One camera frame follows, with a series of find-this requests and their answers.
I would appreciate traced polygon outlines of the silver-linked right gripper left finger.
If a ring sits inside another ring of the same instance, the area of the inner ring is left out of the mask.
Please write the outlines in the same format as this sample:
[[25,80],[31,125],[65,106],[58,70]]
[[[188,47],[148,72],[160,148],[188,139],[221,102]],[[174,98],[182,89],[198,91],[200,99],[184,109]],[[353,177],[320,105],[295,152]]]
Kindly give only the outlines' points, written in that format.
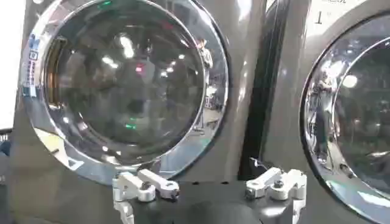
[[180,194],[179,184],[170,181],[149,169],[141,169],[137,174],[120,172],[112,179],[113,207],[120,214],[124,224],[135,223],[135,214],[131,205],[134,198],[142,203],[150,203],[157,198],[157,192],[165,200],[177,200]]

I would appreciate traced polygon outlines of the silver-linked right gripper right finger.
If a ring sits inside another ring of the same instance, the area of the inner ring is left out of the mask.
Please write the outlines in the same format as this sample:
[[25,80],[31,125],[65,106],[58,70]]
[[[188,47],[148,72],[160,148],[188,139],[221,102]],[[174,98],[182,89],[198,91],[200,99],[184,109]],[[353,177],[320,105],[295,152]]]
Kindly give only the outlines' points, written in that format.
[[245,182],[249,200],[268,197],[274,201],[292,200],[292,224],[298,224],[301,211],[306,207],[307,176],[297,169],[288,172],[271,167],[260,176]]

